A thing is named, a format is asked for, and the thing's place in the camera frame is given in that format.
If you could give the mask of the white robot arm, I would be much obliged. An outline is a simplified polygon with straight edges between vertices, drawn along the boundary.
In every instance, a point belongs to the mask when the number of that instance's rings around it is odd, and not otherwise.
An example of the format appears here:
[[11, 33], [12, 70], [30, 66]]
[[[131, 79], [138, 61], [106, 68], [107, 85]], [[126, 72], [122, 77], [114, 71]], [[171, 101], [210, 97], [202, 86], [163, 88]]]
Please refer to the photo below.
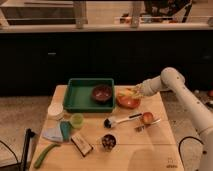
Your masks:
[[213, 171], [213, 113], [186, 87], [184, 76], [175, 68], [166, 67], [157, 77], [146, 79], [133, 88], [137, 96], [153, 96], [171, 90], [189, 112], [203, 146], [199, 171]]

